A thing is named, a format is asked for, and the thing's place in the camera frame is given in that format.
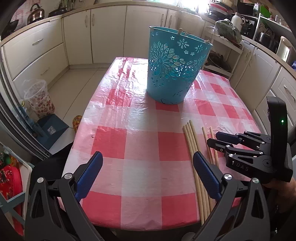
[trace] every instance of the red bag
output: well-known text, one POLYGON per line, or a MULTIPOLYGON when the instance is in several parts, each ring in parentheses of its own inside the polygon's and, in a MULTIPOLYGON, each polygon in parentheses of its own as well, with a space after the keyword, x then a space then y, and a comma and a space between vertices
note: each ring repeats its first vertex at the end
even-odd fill
MULTIPOLYGON (((9 164, 0 170, 0 192, 6 200, 22 192, 22 177, 17 167, 9 164)), ((16 206, 14 210, 22 216, 22 204, 16 206)), ((16 232, 23 236, 22 225, 15 218, 12 219, 16 232)))

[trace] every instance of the blue gripper pad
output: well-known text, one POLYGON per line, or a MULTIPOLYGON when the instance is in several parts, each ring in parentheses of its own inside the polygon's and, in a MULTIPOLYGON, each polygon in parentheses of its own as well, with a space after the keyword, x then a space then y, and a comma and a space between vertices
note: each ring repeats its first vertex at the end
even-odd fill
POLYGON ((77 181, 75 198, 78 202, 81 199, 86 198, 91 186, 93 185, 99 171, 103 166, 102 153, 96 152, 89 160, 86 169, 77 181))
POLYGON ((235 144, 235 145, 241 143, 241 140, 238 138, 238 136, 231 135, 231 134, 224 133, 224 132, 217 132, 216 133, 216 138, 218 140, 220 140, 220 141, 232 143, 232 144, 235 144))
POLYGON ((210 197, 219 201, 222 197, 219 180, 221 180, 223 173, 217 166, 208 163, 199 151, 193 155, 193 166, 210 197))

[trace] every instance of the vegetable in plastic bag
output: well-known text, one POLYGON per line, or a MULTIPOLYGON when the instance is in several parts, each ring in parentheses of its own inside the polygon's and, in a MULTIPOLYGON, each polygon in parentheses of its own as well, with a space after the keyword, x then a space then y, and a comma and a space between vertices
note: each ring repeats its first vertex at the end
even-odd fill
POLYGON ((228 39, 230 42, 240 43, 242 36, 239 30, 233 25, 229 19, 219 20, 215 24, 216 29, 220 36, 228 39))

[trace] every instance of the microwave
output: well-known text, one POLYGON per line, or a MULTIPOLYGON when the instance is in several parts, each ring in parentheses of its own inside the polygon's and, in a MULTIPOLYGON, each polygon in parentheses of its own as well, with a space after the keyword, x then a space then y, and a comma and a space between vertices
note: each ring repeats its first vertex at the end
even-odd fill
POLYGON ((240 14, 259 17, 260 5, 258 3, 244 3, 238 0, 237 10, 240 14))

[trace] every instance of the table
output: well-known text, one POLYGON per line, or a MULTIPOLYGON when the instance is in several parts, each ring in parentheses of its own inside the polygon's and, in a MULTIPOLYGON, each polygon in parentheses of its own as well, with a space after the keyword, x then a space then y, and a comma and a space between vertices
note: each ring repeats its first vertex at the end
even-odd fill
MULTIPOLYGON (((99 226, 160 230, 200 221, 192 163, 182 126, 193 121, 208 159, 202 126, 231 134, 259 132, 229 81, 200 71, 183 103, 165 105, 146 93, 147 59, 116 58, 92 96, 64 174, 95 151, 104 162, 81 205, 99 226)), ((220 169, 244 178, 225 166, 220 169)))

